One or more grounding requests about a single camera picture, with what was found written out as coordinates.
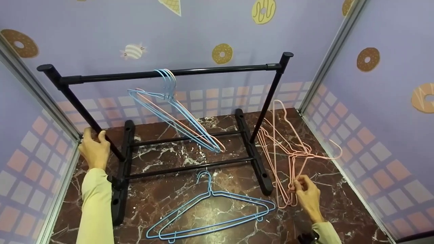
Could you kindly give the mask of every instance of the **hand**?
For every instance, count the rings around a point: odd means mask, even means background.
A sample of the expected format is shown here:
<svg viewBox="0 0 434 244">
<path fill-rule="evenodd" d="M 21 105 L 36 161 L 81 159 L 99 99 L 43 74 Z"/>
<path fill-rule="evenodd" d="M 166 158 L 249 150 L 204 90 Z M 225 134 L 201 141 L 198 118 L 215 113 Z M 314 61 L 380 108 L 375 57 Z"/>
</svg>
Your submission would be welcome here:
<svg viewBox="0 0 434 244">
<path fill-rule="evenodd" d="M 319 195 L 321 191 L 307 175 L 296 177 L 289 190 L 296 192 L 299 203 L 309 214 L 313 223 L 325 222 L 319 211 Z"/>
<path fill-rule="evenodd" d="M 84 129 L 83 140 L 79 145 L 80 153 L 89 165 L 89 169 L 100 168 L 105 170 L 110 155 L 110 143 L 105 139 L 105 131 L 98 135 L 100 143 L 90 136 L 90 128 Z"/>
</svg>

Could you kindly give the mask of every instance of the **rack upright pole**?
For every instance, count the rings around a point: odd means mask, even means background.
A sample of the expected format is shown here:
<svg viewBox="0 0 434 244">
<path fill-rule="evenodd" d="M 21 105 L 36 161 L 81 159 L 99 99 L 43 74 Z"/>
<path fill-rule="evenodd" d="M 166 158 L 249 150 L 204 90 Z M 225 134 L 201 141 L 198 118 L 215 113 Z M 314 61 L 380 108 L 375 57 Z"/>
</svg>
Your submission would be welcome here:
<svg viewBox="0 0 434 244">
<path fill-rule="evenodd" d="M 253 130 L 252 136 L 250 137 L 250 143 L 255 143 L 256 135 L 258 134 L 259 128 L 264 121 L 265 114 L 267 113 L 268 107 L 270 106 L 271 100 L 273 99 L 274 92 L 276 91 L 277 85 L 279 84 L 282 74 L 285 72 L 286 66 L 288 65 L 289 59 L 294 57 L 293 53 L 284 52 L 280 58 L 279 64 L 280 69 L 276 70 L 276 75 L 274 76 L 273 82 L 270 86 L 270 91 L 268 91 L 267 98 L 265 98 L 264 106 L 262 107 L 261 113 L 259 114 L 258 121 L 256 122 L 255 129 Z"/>
<path fill-rule="evenodd" d="M 97 134 L 99 134 L 102 131 L 101 127 L 94 120 L 92 115 L 90 115 L 90 113 L 83 106 L 80 100 L 71 91 L 69 86 L 60 83 L 60 79 L 62 78 L 62 76 L 59 74 L 59 72 L 56 70 L 56 68 L 54 68 L 52 64 L 40 65 L 37 67 L 37 70 L 44 72 L 44 74 L 51 80 L 54 86 L 64 94 L 64 96 L 68 99 L 68 101 L 71 102 L 74 108 L 81 114 L 81 116 L 83 116 L 86 122 L 89 123 L 90 127 L 92 127 L 92 129 L 94 129 Z M 119 161 L 120 162 L 125 161 L 125 156 L 122 155 L 122 153 L 118 150 L 118 148 L 110 140 L 110 138 L 108 138 L 108 136 L 105 136 L 105 139 L 110 143 L 110 149 L 112 150 L 113 154 L 115 154 L 115 156 L 119 159 Z"/>
</svg>

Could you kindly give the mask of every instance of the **sleeve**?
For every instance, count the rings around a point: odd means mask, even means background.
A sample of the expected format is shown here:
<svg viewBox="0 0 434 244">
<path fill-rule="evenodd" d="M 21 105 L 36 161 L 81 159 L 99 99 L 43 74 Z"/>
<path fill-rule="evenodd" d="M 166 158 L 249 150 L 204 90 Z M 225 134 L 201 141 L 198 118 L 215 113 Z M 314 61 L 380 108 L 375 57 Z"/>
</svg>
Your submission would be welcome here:
<svg viewBox="0 0 434 244">
<path fill-rule="evenodd" d="M 114 244 L 112 184 L 104 170 L 90 169 L 82 184 L 82 217 L 77 244 Z"/>
<path fill-rule="evenodd" d="M 342 244 L 338 233 L 330 222 L 315 223 L 312 225 L 312 230 L 319 234 L 318 244 Z"/>
</svg>

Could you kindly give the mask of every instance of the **horizontal bar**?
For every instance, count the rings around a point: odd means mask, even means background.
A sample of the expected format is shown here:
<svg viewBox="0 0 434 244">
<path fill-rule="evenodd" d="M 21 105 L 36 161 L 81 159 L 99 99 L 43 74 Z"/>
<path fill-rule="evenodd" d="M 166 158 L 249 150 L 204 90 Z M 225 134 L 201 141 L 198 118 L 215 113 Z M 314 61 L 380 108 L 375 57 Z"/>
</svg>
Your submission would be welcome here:
<svg viewBox="0 0 434 244">
<path fill-rule="evenodd" d="M 145 173 L 134 174 L 134 175 L 127 175 L 127 176 L 125 176 L 125 180 L 132 180 L 132 179 L 144 178 L 144 177 L 148 177 L 148 176 L 182 172 L 182 171 L 198 169 L 198 168 L 233 164 L 233 163 L 239 163 L 239 162 L 249 161 L 249 160 L 253 160 L 253 158 L 252 157 L 234 158 L 234 159 L 223 160 L 223 161 L 218 161 L 218 162 L 213 162 L 213 163 L 208 163 L 208 164 L 202 164 L 202 165 L 190 165 L 190 166 L 186 166 L 186 167 L 169 168 L 169 169 L 163 169 L 163 170 L 158 170 L 158 171 L 145 172 Z"/>
<path fill-rule="evenodd" d="M 241 131 L 224 131 L 224 132 L 211 133 L 210 135 L 222 136 L 222 135 L 235 135 L 235 134 L 240 134 L 240 133 L 241 133 Z M 185 141 L 185 140 L 190 140 L 190 139 L 191 138 L 188 136 L 183 136 L 183 137 L 168 138 L 168 139 L 148 141 L 148 142 L 136 142 L 136 143 L 132 143 L 130 145 L 130 147 L 155 145 L 155 144 L 161 144 L 161 143 L 167 143 L 167 142 L 178 142 L 178 141 Z"/>
<path fill-rule="evenodd" d="M 216 73 L 232 73 L 246 71 L 261 71 L 261 70 L 278 70 L 281 68 L 279 63 L 260 64 L 260 65 L 245 65 L 245 66 L 228 66 L 228 67 L 212 67 L 202 69 L 175 69 L 171 70 L 175 76 L 190 76 Z M 156 78 L 161 75 L 156 71 L 137 72 L 137 73 L 121 73 L 96 76 L 65 76 L 62 77 L 60 83 L 62 85 L 74 85 L 88 82 L 125 80 L 125 79 L 145 79 Z"/>
</svg>

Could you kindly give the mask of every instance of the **marble floor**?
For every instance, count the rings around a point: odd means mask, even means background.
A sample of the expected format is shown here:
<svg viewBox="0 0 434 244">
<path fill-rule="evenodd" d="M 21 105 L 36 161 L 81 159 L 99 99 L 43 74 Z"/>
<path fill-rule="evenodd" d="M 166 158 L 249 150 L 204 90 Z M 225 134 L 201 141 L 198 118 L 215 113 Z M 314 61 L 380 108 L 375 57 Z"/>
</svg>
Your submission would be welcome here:
<svg viewBox="0 0 434 244">
<path fill-rule="evenodd" d="M 259 113 L 246 113 L 250 129 L 257 120 Z M 283 121 L 283 111 L 279 111 L 277 122 L 278 130 L 290 140 L 291 133 L 288 124 Z M 312 152 L 325 155 L 324 150 L 317 142 L 307 125 L 302 121 L 294 109 L 288 109 L 289 121 L 304 140 L 312 146 Z M 235 130 L 235 119 L 231 115 L 203 118 L 201 123 L 209 133 Z M 123 128 L 113 128 L 107 131 L 112 141 L 120 147 L 123 137 Z M 138 125 L 135 131 L 137 141 L 173 138 L 176 132 L 165 123 L 151 125 Z M 224 159 L 247 156 L 241 138 L 237 135 L 219 138 L 226 146 L 226 152 L 216 154 L 200 148 L 192 142 L 166 143 L 153 146 L 143 146 L 134 153 L 132 173 L 154 171 L 165 168 L 181 167 L 187 165 L 203 164 Z M 257 142 L 265 167 L 268 164 Z M 288 172 L 287 157 L 278 155 L 278 165 L 281 179 L 286 179 Z M 107 173 L 115 175 L 118 161 L 111 157 Z M 56 225 L 54 227 L 51 243 L 73 244 L 76 241 L 81 216 L 80 187 L 86 174 L 87 166 L 80 159 L 74 172 Z M 114 228 L 115 243 L 119 244 L 145 244 L 167 243 L 159 239 L 147 239 L 146 231 L 157 223 L 161 217 L 171 210 L 187 202 L 194 196 L 206 192 L 207 180 L 202 178 L 196 184 L 196 175 L 200 170 L 185 171 L 176 174 L 161 175 L 140 180 L 133 180 L 129 186 L 125 219 L 122 225 Z M 249 163 L 242 162 L 223 167 L 208 168 L 213 176 L 213 190 L 225 190 L 241 195 L 275 201 L 275 191 L 265 197 L 256 180 L 253 169 Z M 330 160 L 311 159 L 305 167 L 304 174 L 312 177 L 321 190 L 321 211 L 326 220 L 332 222 L 344 244 L 379 244 L 387 243 L 386 236 L 375 224 L 368 211 L 351 190 L 346 180 Z M 223 197 L 213 197 L 201 201 L 186 214 L 170 225 L 165 233 L 176 230 L 200 227 L 217 222 L 223 222 L 262 211 L 249 203 L 231 200 Z M 205 234 L 177 240 L 176 243 L 298 243 L 296 237 L 310 230 L 311 223 L 308 216 L 300 206 L 287 207 L 275 210 L 263 217 L 263 221 L 250 221 L 242 225 Z"/>
</svg>

